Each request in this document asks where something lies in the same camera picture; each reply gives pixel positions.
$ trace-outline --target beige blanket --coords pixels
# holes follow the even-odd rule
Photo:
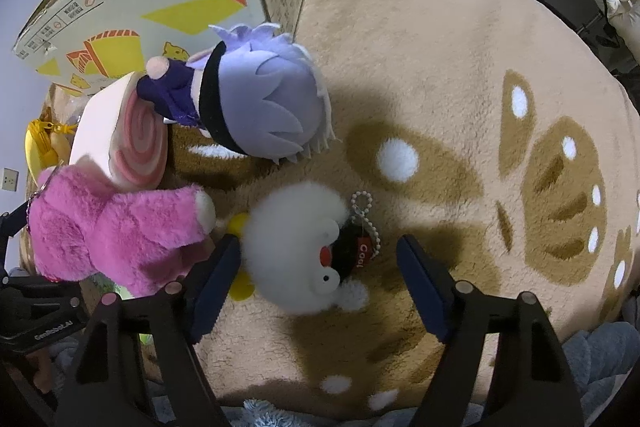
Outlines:
[[[442,346],[396,268],[405,232],[484,292],[535,292],[562,339],[614,316],[640,245],[640,119],[545,7],[305,0],[296,38],[326,76],[331,149],[277,168],[205,157],[196,146],[210,142],[176,128],[175,169],[212,188],[223,219],[300,180],[346,200],[368,190],[382,253],[358,275],[368,304],[357,311],[292,318],[259,295],[228,300],[197,348],[219,398],[341,418],[418,405]]]

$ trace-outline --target pink spiral swirl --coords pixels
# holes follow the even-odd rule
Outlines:
[[[116,185],[126,190],[153,190],[166,167],[166,125],[153,104],[138,97],[136,89],[123,105],[119,128],[111,139],[111,174]]]

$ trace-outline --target white spot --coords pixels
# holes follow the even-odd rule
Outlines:
[[[589,244],[587,248],[589,248],[589,253],[593,253],[596,251],[597,247],[598,247],[598,229],[596,227],[593,227],[589,235]]]
[[[343,375],[331,375],[326,377],[320,383],[320,389],[327,394],[340,394],[344,393],[351,387],[351,378],[344,377]]]
[[[562,139],[562,151],[568,160],[573,160],[577,151],[575,150],[575,141],[570,136]]]
[[[516,118],[524,118],[527,116],[529,103],[527,102],[527,94],[520,86],[514,86],[511,91],[511,111]]]
[[[345,312],[356,312],[369,304],[369,290],[357,279],[347,279],[338,289],[337,306]]]
[[[600,206],[602,202],[602,195],[600,194],[600,187],[597,185],[593,185],[593,190],[591,191],[591,201],[595,206]]]
[[[369,408],[372,411],[379,411],[384,409],[387,405],[395,402],[398,397],[398,390],[392,389],[391,391],[382,391],[382,393],[376,393],[369,396]]]
[[[390,138],[378,151],[378,169],[393,182],[405,182],[418,171],[420,158],[407,142]]]
[[[625,269],[626,263],[624,261],[620,261],[620,264],[618,264],[618,267],[616,268],[616,275],[613,277],[613,288],[620,288],[622,280],[625,278]]]
[[[189,152],[193,154],[199,154],[205,158],[220,158],[222,160],[232,160],[235,158],[245,158],[246,156],[234,151],[230,151],[222,145],[213,143],[211,145],[192,145],[189,147]]]

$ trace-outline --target black headband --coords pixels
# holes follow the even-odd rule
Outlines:
[[[202,85],[200,86],[200,100],[198,102],[198,114],[203,126],[209,131],[211,138],[233,152],[246,155],[246,152],[231,137],[226,126],[225,116],[222,113],[220,102],[220,59],[226,52],[226,45],[220,42],[207,60],[202,71]]]

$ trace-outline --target red tag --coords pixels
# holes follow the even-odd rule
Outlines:
[[[364,268],[373,255],[373,243],[370,237],[358,238],[358,256],[356,258],[356,268]]]

